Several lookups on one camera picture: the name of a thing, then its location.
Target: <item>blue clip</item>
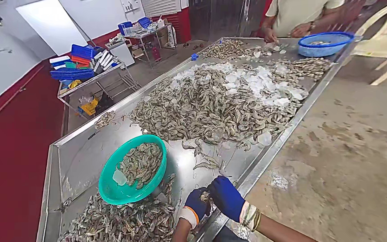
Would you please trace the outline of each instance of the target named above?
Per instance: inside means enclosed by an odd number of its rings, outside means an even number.
[[[198,58],[198,55],[196,53],[193,53],[191,55],[191,60],[196,60]]]

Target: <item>red gas cylinder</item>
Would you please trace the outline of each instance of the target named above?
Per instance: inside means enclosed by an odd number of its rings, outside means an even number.
[[[152,48],[152,54],[153,54],[153,58],[155,58],[156,62],[161,60],[161,55],[159,54],[159,51],[156,47]]]

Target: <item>stainless steel table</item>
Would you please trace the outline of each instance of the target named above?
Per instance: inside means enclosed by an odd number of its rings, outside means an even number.
[[[145,39],[145,38],[148,37],[148,36],[156,35],[156,38],[158,39],[159,47],[160,47],[161,49],[170,49],[170,50],[174,50],[174,51],[175,51],[174,53],[172,53],[171,55],[167,56],[166,58],[162,58],[160,61],[162,61],[162,60],[164,60],[164,59],[167,59],[167,58],[169,58],[170,56],[173,56],[173,55],[177,54],[177,48],[176,48],[175,46],[174,46],[174,47],[165,47],[165,46],[163,46],[165,43],[161,43],[161,42],[159,41],[158,32],[159,32],[160,30],[163,30],[163,29],[167,28],[168,26],[171,26],[171,32],[172,32],[173,36],[175,36],[175,32],[172,30],[172,23],[165,24],[165,26],[160,27],[160,28],[158,28],[157,30],[155,30],[155,31],[153,31],[153,32],[146,32],[146,33],[144,33],[144,34],[138,34],[137,32],[134,32],[132,35],[126,35],[126,36],[125,36],[125,37],[127,37],[127,38],[137,39],[137,40],[139,40],[139,41],[141,42],[141,47],[140,47],[140,48],[143,50],[143,53],[144,53],[145,56],[147,57],[147,60],[148,60],[148,62],[149,62],[149,64],[150,64],[150,68],[152,68],[152,69],[153,69],[153,65],[156,64],[156,62],[155,62],[155,61],[152,61],[151,57],[149,57],[149,55],[147,54],[146,46],[145,46],[145,44],[144,44],[144,42],[143,42],[143,39]]]
[[[255,47],[263,43],[260,38],[237,39],[244,41],[246,47]],[[280,41],[295,45],[297,39],[281,39]],[[230,145],[230,150],[220,150],[220,147],[214,146],[204,148],[203,151],[209,152],[211,156],[219,156],[220,159],[230,161],[226,171],[229,176],[232,176],[230,180],[236,183],[236,187],[242,196],[250,191],[266,170],[304,115],[341,68],[341,63],[349,56],[355,45],[355,43],[351,43],[339,53],[329,57],[337,64],[333,65],[320,81],[314,82],[309,78],[302,80],[300,84],[309,90],[310,94],[304,100],[304,105],[298,109],[296,115],[290,121],[291,125],[275,137],[271,145],[267,147],[254,145],[249,152],[244,152],[243,149],[235,149],[234,143]],[[207,48],[201,51],[199,55],[201,56],[206,50]],[[297,54],[296,47],[289,47],[286,54],[276,52],[272,56],[263,56],[261,58],[264,60],[263,63],[249,63],[257,66],[265,65],[270,59],[299,59],[302,57]],[[95,132],[93,124],[99,119],[98,116],[50,146],[37,235],[38,242],[54,242],[61,233],[68,229],[71,220],[83,212],[89,196],[96,194],[99,175],[108,158],[123,143],[142,134],[140,127],[129,127],[130,120],[125,118],[125,121],[122,121],[121,117],[135,108],[137,102],[142,97],[147,96],[158,81],[174,76],[195,64],[200,65],[205,62],[216,61],[219,60],[212,58],[204,60],[201,57],[197,61],[185,60],[108,109],[108,111],[116,112],[115,125],[106,126],[91,137]],[[246,62],[245,58],[236,61],[232,61],[232,63],[241,65]],[[193,189],[199,186],[207,186],[218,174],[216,171],[213,172],[202,168],[193,171],[192,168],[195,165],[193,151],[183,149],[180,140],[170,141],[166,145],[168,149],[166,175],[176,173],[176,180],[172,188],[172,199],[176,203],[177,213]],[[227,221],[227,217],[215,210],[203,226],[199,228],[195,240],[211,241]]]
[[[101,84],[101,81],[104,81],[109,76],[110,73],[117,73],[119,78],[117,78],[117,80],[114,81],[114,82],[110,82],[109,85],[104,87]],[[139,88],[141,88],[141,85],[138,84],[138,82],[136,80],[134,80],[134,78],[132,78],[132,75],[129,72],[128,68],[126,67],[125,63],[122,62],[122,63],[116,65],[115,67],[112,67],[112,68],[104,71],[103,73],[101,73],[99,75],[96,75],[95,77],[93,77],[93,78],[91,78],[91,79],[89,79],[89,80],[87,80],[87,81],[77,85],[75,88],[70,89],[67,92],[63,93],[63,94],[59,94],[60,91],[61,91],[61,88],[62,88],[62,84],[60,84],[59,85],[59,90],[58,90],[58,98],[63,103],[65,103],[68,107],[70,107],[72,110],[77,112],[80,116],[82,116],[83,118],[89,120],[90,118],[88,118],[86,115],[84,115],[83,113],[80,113],[78,111],[77,107],[80,106],[80,102],[78,102],[77,100],[74,100],[74,102],[77,102],[78,105],[70,104],[70,102],[71,103],[73,102],[73,100],[70,101],[70,96],[72,94],[82,90],[84,87],[92,85],[94,83],[98,85],[98,87],[100,88],[100,91],[106,93],[111,99],[113,99],[115,96],[121,94],[122,92],[124,92],[124,91],[126,91],[128,89],[131,89],[133,91],[137,91]],[[116,88],[120,87],[121,85],[124,85],[123,86],[124,87],[123,90],[118,91],[114,95],[110,95],[109,92],[111,90],[115,90]],[[97,94],[100,91],[94,92],[92,94],[99,97],[99,95],[97,95]]]

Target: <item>teal plastic bowl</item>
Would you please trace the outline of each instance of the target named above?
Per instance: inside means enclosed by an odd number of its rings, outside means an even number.
[[[155,176],[150,180],[148,184],[145,184],[143,188],[137,190],[137,181],[128,186],[127,184],[120,186],[113,180],[113,173],[116,170],[117,163],[123,161],[123,157],[132,148],[135,148],[143,143],[155,143],[162,150],[162,162],[156,172]],[[164,142],[155,135],[145,134],[137,136],[119,147],[108,159],[104,168],[102,169],[101,176],[99,177],[98,190],[99,193],[109,204],[123,205],[130,202],[140,201],[141,199],[150,195],[153,190],[158,187],[162,178],[164,177],[166,169],[166,147]]]

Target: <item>person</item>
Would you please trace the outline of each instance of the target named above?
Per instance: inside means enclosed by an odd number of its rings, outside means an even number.
[[[315,28],[335,23],[344,0],[272,0],[261,29],[264,41],[300,38]]]
[[[200,199],[202,192],[209,192],[214,204],[228,218],[258,231],[274,242],[315,242],[316,240],[301,234],[262,214],[259,209],[245,201],[234,185],[224,176],[218,176],[207,188],[195,189],[186,199],[174,231],[172,242],[186,242],[189,231],[196,227],[204,215],[210,211],[209,205]],[[219,241],[245,241],[235,236],[228,228],[223,227],[216,236],[225,237]]]

